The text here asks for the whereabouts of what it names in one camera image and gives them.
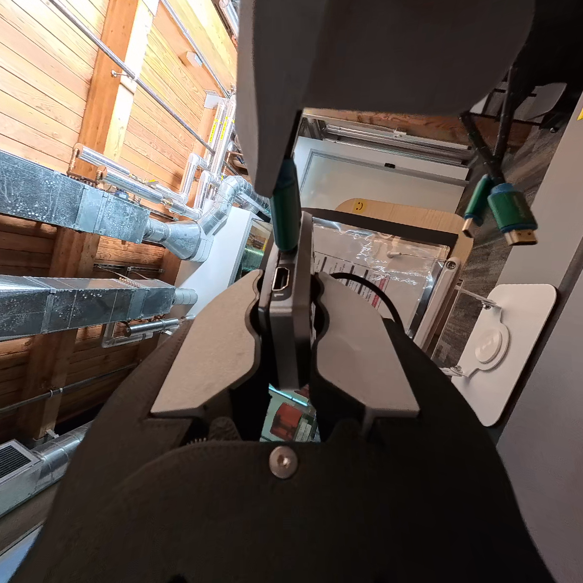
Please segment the rectangular metal air duct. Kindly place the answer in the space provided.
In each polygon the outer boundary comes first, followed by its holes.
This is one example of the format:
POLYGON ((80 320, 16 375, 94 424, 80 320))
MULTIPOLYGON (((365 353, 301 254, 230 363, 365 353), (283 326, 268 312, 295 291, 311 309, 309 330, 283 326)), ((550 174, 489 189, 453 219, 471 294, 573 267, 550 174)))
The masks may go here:
POLYGON ((148 319, 197 300, 194 289, 158 280, 1 275, 1 341, 148 319))
POLYGON ((134 202, 4 151, 1 213, 136 244, 149 220, 134 202))

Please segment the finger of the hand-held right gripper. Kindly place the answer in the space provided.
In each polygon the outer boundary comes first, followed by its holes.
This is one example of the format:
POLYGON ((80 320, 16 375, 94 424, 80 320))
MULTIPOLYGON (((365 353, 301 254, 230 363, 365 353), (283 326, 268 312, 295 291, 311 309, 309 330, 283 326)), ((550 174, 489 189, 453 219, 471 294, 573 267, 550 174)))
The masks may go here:
POLYGON ((304 108, 457 115, 503 78, 534 1, 240 1, 236 127, 271 196, 304 108))

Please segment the round spiral air duct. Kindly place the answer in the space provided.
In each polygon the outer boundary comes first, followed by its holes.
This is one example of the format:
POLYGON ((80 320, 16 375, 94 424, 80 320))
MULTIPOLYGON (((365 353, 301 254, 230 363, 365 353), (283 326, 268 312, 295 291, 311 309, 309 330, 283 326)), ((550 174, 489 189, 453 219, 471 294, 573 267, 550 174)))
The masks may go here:
POLYGON ((54 485, 92 422, 29 449, 17 440, 1 445, 1 516, 54 485))

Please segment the silver ventilation duct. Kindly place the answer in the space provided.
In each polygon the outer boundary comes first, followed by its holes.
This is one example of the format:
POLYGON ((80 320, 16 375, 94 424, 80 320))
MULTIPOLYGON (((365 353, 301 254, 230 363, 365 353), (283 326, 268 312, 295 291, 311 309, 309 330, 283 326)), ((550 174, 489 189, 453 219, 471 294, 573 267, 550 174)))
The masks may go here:
POLYGON ((163 245, 183 261, 205 262, 216 233, 225 225, 235 201, 248 203, 252 210, 270 216, 269 201, 240 176, 222 180, 216 199, 197 220, 162 223, 149 219, 143 241, 163 245))

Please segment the instruction sheet display stand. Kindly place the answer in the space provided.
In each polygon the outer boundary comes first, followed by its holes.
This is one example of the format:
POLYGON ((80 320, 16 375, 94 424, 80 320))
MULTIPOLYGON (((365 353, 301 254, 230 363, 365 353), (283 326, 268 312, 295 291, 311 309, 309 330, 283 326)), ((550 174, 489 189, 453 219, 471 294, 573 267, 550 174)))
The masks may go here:
POLYGON ((487 296, 462 287, 458 235, 310 209, 314 270, 350 273, 384 292, 407 335, 428 354, 461 293, 482 306, 455 367, 443 371, 486 427, 498 424, 557 300, 546 283, 502 284, 487 296))

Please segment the silver adapter hub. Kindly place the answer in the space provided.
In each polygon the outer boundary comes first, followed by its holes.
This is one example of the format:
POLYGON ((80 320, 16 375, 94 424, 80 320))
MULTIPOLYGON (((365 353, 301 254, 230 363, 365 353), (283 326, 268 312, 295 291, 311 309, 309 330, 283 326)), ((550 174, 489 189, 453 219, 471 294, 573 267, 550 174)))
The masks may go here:
POLYGON ((311 269, 312 216, 303 211, 295 250, 271 246, 258 304, 261 339, 270 383, 279 390, 301 390, 309 382, 312 337, 311 269))

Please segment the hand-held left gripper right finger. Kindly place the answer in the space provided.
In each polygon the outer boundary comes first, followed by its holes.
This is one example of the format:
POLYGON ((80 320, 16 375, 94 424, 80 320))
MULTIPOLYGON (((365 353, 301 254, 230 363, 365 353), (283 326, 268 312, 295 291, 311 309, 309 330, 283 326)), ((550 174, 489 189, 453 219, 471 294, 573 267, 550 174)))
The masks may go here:
POLYGON ((378 419, 414 419, 420 406, 380 313, 330 274, 314 276, 310 399, 321 438, 341 421, 368 436, 378 419))

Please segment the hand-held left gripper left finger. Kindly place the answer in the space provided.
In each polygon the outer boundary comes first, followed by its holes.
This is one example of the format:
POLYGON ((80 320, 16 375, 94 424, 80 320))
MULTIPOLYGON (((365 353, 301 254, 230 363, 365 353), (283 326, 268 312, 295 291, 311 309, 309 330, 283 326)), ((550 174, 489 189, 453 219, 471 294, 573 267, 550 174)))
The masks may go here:
POLYGON ((150 413, 189 419, 197 431, 229 418, 245 441, 258 441, 267 409, 267 369, 257 308, 262 270, 235 282, 194 317, 150 413))

